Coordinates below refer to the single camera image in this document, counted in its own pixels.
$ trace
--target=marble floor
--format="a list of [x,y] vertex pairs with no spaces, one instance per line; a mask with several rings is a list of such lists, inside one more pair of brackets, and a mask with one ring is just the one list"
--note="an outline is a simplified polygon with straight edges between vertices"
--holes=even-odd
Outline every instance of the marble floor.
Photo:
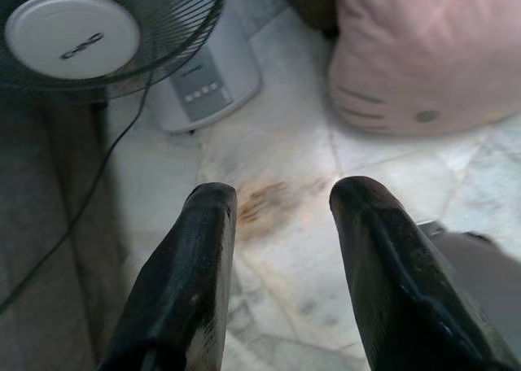
[[[164,133],[145,112],[114,154],[126,276],[130,285],[197,184],[229,183],[239,193],[239,228],[222,369],[368,369],[328,207],[332,185],[373,177],[415,220],[492,234],[521,258],[521,115],[443,137],[350,129],[326,92],[331,44],[283,0],[263,1],[237,4],[260,9],[241,20],[261,92],[193,135]],[[136,96],[111,103],[109,137],[137,105]]]

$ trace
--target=fan power cord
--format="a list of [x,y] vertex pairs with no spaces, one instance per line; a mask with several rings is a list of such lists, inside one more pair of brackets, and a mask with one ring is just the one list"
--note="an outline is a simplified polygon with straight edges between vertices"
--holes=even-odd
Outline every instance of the fan power cord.
[[65,231],[63,236],[58,240],[58,242],[37,263],[35,263],[35,265],[25,274],[24,278],[22,280],[20,280],[20,282],[15,286],[15,288],[11,291],[11,293],[2,301],[2,303],[0,303],[0,315],[3,314],[7,310],[7,308],[9,308],[18,299],[18,297],[27,288],[28,284],[31,282],[31,279],[34,277],[34,275],[36,274],[38,269],[65,243],[65,241],[67,241],[67,238],[72,234],[72,231],[76,227],[81,216],[85,212],[86,208],[89,206],[89,203],[92,200],[94,192],[98,188],[99,182],[101,181],[101,178],[105,172],[105,169],[107,168],[108,160],[112,156],[112,152],[114,151],[114,149],[116,149],[116,147],[120,143],[121,139],[123,139],[125,137],[127,132],[130,131],[130,129],[136,124],[136,122],[139,120],[139,118],[143,114],[148,92],[150,91],[150,88],[152,86],[153,76],[154,76],[154,73],[151,72],[150,76],[148,77],[147,84],[143,91],[141,100],[139,102],[138,113],[136,113],[136,116],[132,119],[132,121],[130,121],[129,125],[127,125],[127,127],[120,133],[120,135],[116,138],[116,140],[108,148],[107,153],[105,153],[105,156],[103,157],[103,160],[101,161],[101,164],[99,165],[98,171],[96,172],[96,176],[94,177],[92,183],[90,184],[89,191],[87,192],[87,195],[83,199],[83,202],[81,203],[80,208],[78,208],[78,211],[72,217],[71,221],[68,223],[67,230]]

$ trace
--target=fan grille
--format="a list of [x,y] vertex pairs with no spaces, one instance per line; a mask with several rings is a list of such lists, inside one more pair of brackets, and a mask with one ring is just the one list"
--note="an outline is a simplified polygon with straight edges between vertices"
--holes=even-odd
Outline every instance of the fan grille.
[[[2,33],[7,18],[27,0],[0,0]],[[89,80],[62,80],[26,68],[12,55],[5,36],[0,44],[0,94],[24,101],[60,98],[103,101],[141,90],[178,70],[204,44],[224,0],[113,0],[127,9],[141,29],[138,52],[124,67]]]

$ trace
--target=gray sofa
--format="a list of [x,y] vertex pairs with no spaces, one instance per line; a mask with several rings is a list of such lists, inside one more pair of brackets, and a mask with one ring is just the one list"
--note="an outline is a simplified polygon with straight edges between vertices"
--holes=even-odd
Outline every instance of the gray sofa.
[[[99,161],[88,107],[0,104],[0,300],[64,234]],[[125,301],[107,191],[0,314],[2,370],[95,368]]]

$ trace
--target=pink pillow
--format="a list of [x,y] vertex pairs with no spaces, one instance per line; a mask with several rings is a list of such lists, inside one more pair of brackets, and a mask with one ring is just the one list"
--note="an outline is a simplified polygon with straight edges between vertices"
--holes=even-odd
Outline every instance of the pink pillow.
[[339,0],[330,89],[376,133],[468,129],[521,110],[521,0]]

